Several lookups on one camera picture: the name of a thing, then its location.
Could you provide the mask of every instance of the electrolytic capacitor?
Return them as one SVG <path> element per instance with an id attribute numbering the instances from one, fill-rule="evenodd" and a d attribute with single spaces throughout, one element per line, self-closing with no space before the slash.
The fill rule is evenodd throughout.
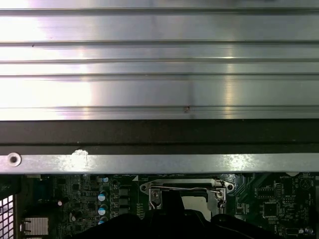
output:
<path id="1" fill-rule="evenodd" d="M 69 197 L 64 197 L 58 201 L 58 206 L 62 206 L 70 201 Z"/>
<path id="2" fill-rule="evenodd" d="M 105 201 L 106 195 L 107 195 L 107 193 L 106 193 L 105 191 L 100 192 L 99 195 L 98 195 L 98 200 L 99 200 L 100 202 Z"/>
<path id="3" fill-rule="evenodd" d="M 103 224 L 103 223 L 106 222 L 107 220 L 108 220 L 107 217 L 102 217 L 102 218 L 100 218 L 100 220 L 99 220 L 99 222 L 98 222 L 98 225 Z"/>
<path id="4" fill-rule="evenodd" d="M 71 221 L 75 222 L 76 220 L 79 220 L 83 217 L 82 211 L 76 211 L 75 213 L 72 213 Z"/>
<path id="5" fill-rule="evenodd" d="M 108 210 L 108 206 L 105 204 L 102 204 L 101 207 L 98 210 L 98 214 L 103 216 L 106 214 L 106 211 Z"/>

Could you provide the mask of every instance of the metal mesh grille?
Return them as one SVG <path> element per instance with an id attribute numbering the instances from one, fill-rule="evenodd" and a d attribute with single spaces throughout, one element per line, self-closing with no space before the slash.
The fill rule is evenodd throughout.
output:
<path id="1" fill-rule="evenodd" d="M 14 238 L 13 195 L 0 200 L 0 239 Z"/>

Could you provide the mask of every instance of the capacitor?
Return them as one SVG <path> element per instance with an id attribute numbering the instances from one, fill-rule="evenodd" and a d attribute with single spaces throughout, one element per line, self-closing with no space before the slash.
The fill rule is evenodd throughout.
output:
<path id="1" fill-rule="evenodd" d="M 108 220 L 107 217 L 102 217 L 102 218 L 100 218 L 100 220 L 99 220 L 99 222 L 98 222 L 98 225 L 103 224 L 103 223 L 106 222 L 107 220 Z"/>
<path id="2" fill-rule="evenodd" d="M 62 198 L 61 200 L 58 201 L 58 206 L 61 207 L 62 205 L 68 203 L 69 201 L 70 201 L 69 197 L 64 197 L 64 198 Z"/>
<path id="3" fill-rule="evenodd" d="M 105 201 L 106 195 L 107 195 L 107 193 L 106 193 L 105 191 L 100 192 L 99 195 L 98 195 L 98 200 L 99 200 L 100 202 Z"/>
<path id="4" fill-rule="evenodd" d="M 312 235 L 314 233 L 314 230 L 311 227 L 306 227 L 305 228 L 305 233 L 308 235 Z"/>
<path id="5" fill-rule="evenodd" d="M 98 214 L 101 215 L 101 216 L 105 215 L 107 209 L 108 209 L 108 206 L 105 205 L 105 204 L 102 204 L 102 205 L 100 206 L 99 210 L 98 210 Z"/>
<path id="6" fill-rule="evenodd" d="M 82 211 L 76 211 L 75 213 L 72 213 L 71 221 L 75 222 L 76 220 L 79 220 L 83 217 Z"/>

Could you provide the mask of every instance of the green circuit board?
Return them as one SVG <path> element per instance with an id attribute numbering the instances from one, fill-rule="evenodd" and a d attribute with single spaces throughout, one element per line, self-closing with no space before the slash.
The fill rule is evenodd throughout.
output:
<path id="1" fill-rule="evenodd" d="M 35 198 L 69 199 L 60 207 L 55 238 L 80 233 L 124 213 L 140 218 L 149 210 L 140 186 L 155 179 L 219 178 L 234 184 L 226 213 L 284 238 L 314 238 L 316 179 L 314 174 L 258 173 L 220 175 L 42 175 Z M 79 218 L 72 218 L 77 212 Z"/>

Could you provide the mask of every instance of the motherboard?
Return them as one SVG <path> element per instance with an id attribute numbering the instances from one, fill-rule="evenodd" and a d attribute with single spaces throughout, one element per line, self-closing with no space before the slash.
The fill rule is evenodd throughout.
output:
<path id="1" fill-rule="evenodd" d="M 33 204 L 41 209 L 30 208 L 27 216 L 48 217 L 52 222 L 49 238 L 64 239 L 121 214 L 142 219 L 150 209 L 149 195 L 143 192 L 148 182 L 213 178 L 232 185 L 226 195 L 226 214 L 287 239 L 315 238 L 316 179 L 311 173 L 41 175 L 28 178 L 34 188 Z M 201 211 L 207 220 L 214 216 L 207 209 L 207 198 L 185 195 L 183 202 L 185 208 Z"/>

